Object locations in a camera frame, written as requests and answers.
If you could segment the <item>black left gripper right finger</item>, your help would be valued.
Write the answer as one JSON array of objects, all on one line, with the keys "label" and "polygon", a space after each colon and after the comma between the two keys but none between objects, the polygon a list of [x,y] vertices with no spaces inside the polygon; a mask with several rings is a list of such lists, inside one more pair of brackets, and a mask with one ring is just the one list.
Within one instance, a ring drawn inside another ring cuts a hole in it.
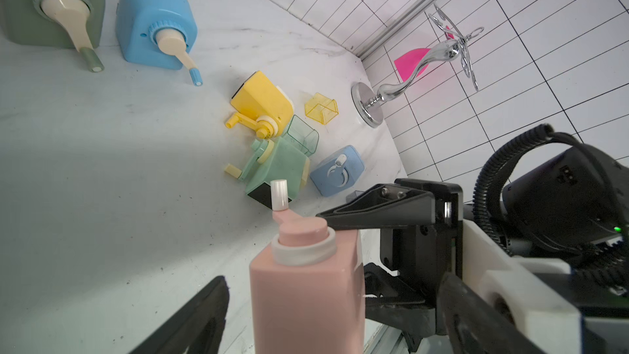
[{"label": "black left gripper right finger", "polygon": [[443,275],[437,303],[454,353],[542,352],[462,279],[450,272]]}]

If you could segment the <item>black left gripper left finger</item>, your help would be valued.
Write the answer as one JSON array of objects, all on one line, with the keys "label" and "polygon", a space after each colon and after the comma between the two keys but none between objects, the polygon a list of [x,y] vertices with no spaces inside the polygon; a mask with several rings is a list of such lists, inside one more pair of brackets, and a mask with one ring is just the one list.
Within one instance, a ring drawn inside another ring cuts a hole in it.
[{"label": "black left gripper left finger", "polygon": [[223,276],[217,276],[133,352],[216,354],[228,306],[229,287]]}]

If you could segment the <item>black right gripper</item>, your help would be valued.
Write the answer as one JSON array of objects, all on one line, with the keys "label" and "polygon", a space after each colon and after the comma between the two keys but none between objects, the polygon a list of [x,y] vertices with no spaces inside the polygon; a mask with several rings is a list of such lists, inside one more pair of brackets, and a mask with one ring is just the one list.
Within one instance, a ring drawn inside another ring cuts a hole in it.
[{"label": "black right gripper", "polygon": [[365,315],[405,339],[446,332],[437,305],[442,276],[462,275],[460,185],[398,179],[317,214],[335,230],[379,229],[379,265],[365,272]]}]

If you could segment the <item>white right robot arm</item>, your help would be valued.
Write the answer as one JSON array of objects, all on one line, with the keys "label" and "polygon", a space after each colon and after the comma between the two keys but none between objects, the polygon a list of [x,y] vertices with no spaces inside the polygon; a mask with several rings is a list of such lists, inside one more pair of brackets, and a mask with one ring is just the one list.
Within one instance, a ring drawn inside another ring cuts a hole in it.
[{"label": "white right robot arm", "polygon": [[321,217],[380,232],[366,316],[411,352],[606,352],[628,344],[628,170],[548,124],[499,148],[466,203],[459,185],[398,179]]}]

